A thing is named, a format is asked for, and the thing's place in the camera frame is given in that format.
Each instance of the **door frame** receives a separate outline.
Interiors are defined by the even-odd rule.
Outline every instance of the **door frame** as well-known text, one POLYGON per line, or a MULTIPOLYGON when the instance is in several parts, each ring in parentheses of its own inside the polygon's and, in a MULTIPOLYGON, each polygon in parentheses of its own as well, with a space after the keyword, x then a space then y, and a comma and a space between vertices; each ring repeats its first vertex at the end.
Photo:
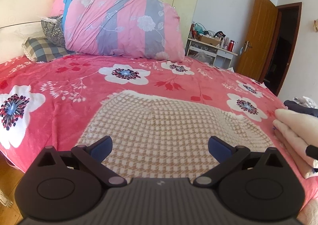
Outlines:
POLYGON ((300 2, 300 3, 294 3, 294 4, 285 4, 285 5, 277 6, 276 8, 278 9, 278 14, 277 14, 277 19, 276 19, 274 34, 273 34, 273 38, 271 40, 271 46, 269 48, 269 51, 268 51, 268 54, 267 54, 267 57, 266 57, 266 60, 265 60, 265 64, 264 64, 264 67, 263 67, 263 70, 262 70, 262 73, 261 73, 260 78, 258 80, 260 83, 262 83, 264 81, 264 78, 265 78, 265 75, 267 73, 269 64, 271 62, 271 57, 273 56, 274 50, 275 50, 275 48, 277 46, 277 43, 278 43, 278 35, 279 35, 281 16, 282 16, 281 11, 282 10, 286 10, 286 9, 298 8, 297 24, 296 24, 296 29, 295 29, 295 35, 294 35, 294 39, 293 39, 292 48, 291 48, 291 51, 290 51, 290 55, 289 55, 289 58, 288 58, 288 62, 287 62, 284 74, 282 76, 280 84, 279 84, 279 86, 277 88, 277 91, 275 93, 275 96, 278 96, 278 94, 279 94, 279 92, 280 92, 280 90, 281 90, 281 88, 283 86, 283 83, 285 81, 285 78, 286 78, 286 75, 287 75, 287 72, 288 72, 288 69, 289 69, 289 66, 290 66, 290 62, 291 62, 293 54, 294 54, 294 50, 295 50, 295 46, 296 46, 296 42, 297 42, 297 37, 298 37, 299 26, 300 26, 300 18, 301 18, 301 14, 302 14, 302 3, 300 2))

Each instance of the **plaid pillow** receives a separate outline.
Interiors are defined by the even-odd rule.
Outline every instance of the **plaid pillow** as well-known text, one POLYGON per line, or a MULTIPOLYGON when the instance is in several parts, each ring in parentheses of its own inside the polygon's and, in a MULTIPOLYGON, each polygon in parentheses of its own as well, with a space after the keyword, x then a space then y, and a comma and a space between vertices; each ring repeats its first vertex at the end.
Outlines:
POLYGON ((58 47, 65 47, 65 39, 62 28, 62 15, 54 17, 41 17, 41 26, 44 35, 50 42, 58 47))
POLYGON ((27 58, 33 62, 50 62, 65 55, 75 54, 66 48, 61 48, 51 43, 47 38, 28 38, 22 44, 22 49, 27 58))

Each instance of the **cardboard box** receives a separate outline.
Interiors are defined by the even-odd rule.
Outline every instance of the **cardboard box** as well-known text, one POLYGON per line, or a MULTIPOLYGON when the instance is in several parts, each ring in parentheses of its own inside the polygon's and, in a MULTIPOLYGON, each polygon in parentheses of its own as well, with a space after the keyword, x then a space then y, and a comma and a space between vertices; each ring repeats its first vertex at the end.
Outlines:
POLYGON ((219 45, 221 42, 218 41, 217 39, 214 39, 214 38, 207 38, 205 36, 199 36, 198 37, 198 40, 203 42, 203 43, 207 43, 207 44, 210 44, 210 45, 214 45, 214 46, 217 46, 219 45))

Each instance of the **red thermos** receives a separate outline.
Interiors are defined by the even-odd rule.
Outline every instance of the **red thermos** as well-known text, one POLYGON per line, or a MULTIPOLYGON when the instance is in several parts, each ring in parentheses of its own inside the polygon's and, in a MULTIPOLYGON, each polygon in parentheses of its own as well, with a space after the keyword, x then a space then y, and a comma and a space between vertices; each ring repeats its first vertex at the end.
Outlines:
POLYGON ((228 47, 227 47, 227 50, 228 50, 228 51, 230 51, 230 52, 233 51, 234 43, 235 43, 234 40, 231 40, 231 41, 229 42, 229 45, 228 45, 228 47))

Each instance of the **ribbed gray panel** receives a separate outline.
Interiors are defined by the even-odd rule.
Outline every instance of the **ribbed gray panel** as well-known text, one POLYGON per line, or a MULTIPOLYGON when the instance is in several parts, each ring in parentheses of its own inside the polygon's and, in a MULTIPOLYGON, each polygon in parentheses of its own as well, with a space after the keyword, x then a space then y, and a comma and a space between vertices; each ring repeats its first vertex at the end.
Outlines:
MULTIPOLYGON (((187 178, 135 178, 112 188, 91 212, 72 221, 46 223, 29 218, 20 225, 252 225, 230 213, 212 190, 194 187, 187 178)), ((268 223, 300 225, 295 220, 268 223)))

